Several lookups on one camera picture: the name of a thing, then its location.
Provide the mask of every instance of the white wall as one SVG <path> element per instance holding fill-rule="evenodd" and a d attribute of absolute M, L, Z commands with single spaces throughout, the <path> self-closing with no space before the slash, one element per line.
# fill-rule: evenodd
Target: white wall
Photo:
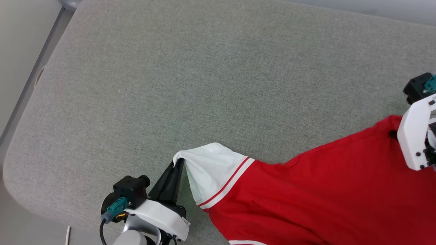
<path fill-rule="evenodd" d="M 285 0 L 436 26 L 436 0 Z"/>
<path fill-rule="evenodd" d="M 0 0 L 0 135 L 61 8 L 58 0 Z"/>

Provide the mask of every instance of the white trim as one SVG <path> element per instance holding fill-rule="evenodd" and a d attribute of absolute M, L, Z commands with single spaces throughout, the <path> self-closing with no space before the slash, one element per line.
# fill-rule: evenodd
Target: white trim
<path fill-rule="evenodd" d="M 173 162 L 180 158 L 185 159 L 189 186 L 197 206 L 217 196 L 248 159 L 219 143 L 179 151 Z"/>
<path fill-rule="evenodd" d="M 236 172 L 236 174 L 233 176 L 233 178 L 230 180 L 230 182 L 227 184 L 227 186 L 219 193 L 216 197 L 214 197 L 212 200 L 207 202 L 204 205 L 199 206 L 201 209 L 211 208 L 215 204 L 217 204 L 219 201 L 221 201 L 222 198 L 224 198 L 227 193 L 231 190 L 231 188 L 235 185 L 235 183 L 238 181 L 238 179 L 242 176 L 242 174 L 248 169 L 248 167 L 255 161 L 253 158 L 248 158 L 245 163 L 241 166 L 241 168 Z"/>
<path fill-rule="evenodd" d="M 244 240 L 244 241 L 242 241 L 242 240 L 231 240 L 231 241 L 228 241 L 230 244 L 251 244 L 251 245 L 266 245 L 265 243 L 263 243 L 263 242 L 257 242 L 257 241 L 250 241 L 250 240 Z"/>

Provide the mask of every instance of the black cable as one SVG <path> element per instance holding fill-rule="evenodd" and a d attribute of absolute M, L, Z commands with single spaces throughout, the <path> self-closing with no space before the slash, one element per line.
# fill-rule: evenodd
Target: black cable
<path fill-rule="evenodd" d="M 106 222 L 106 219 L 102 220 L 102 223 L 100 224 L 100 239 L 102 240 L 102 244 L 103 245 L 107 245 L 106 240 L 105 240 L 105 236 L 103 235 L 103 226 Z"/>

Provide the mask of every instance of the gray fabric surface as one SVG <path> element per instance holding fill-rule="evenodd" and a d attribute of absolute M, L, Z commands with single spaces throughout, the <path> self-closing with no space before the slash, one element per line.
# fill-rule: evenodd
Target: gray fabric surface
<path fill-rule="evenodd" d="M 179 150 L 219 142 L 285 162 L 403 114 L 435 40 L 435 27 L 273 0 L 84 0 L 14 135 L 6 187 L 97 232 L 112 185 L 154 184 Z M 187 244 L 226 244 L 187 178 L 179 200 Z"/>

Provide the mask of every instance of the red stripe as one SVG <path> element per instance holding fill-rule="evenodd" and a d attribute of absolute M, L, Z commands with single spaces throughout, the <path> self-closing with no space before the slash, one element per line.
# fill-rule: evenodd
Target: red stripe
<path fill-rule="evenodd" d="M 233 177 L 235 176 L 235 174 L 238 172 L 238 170 L 244 165 L 244 163 L 249 159 L 249 157 L 245 158 L 245 160 L 241 163 L 241 165 L 239 165 L 239 167 L 236 169 L 236 171 L 232 174 L 232 176 L 230 177 L 230 179 L 227 181 L 227 183 L 225 183 L 225 185 L 221 188 L 221 190 L 219 190 L 219 192 L 217 192 L 213 197 L 209 198 L 209 200 L 205 201 L 202 204 L 199 204 L 198 206 L 200 207 L 201 205 L 205 205 L 206 203 L 210 202 L 212 199 L 214 199 L 216 196 L 218 196 L 224 189 L 225 187 L 229 184 L 229 182 L 233 179 Z"/>

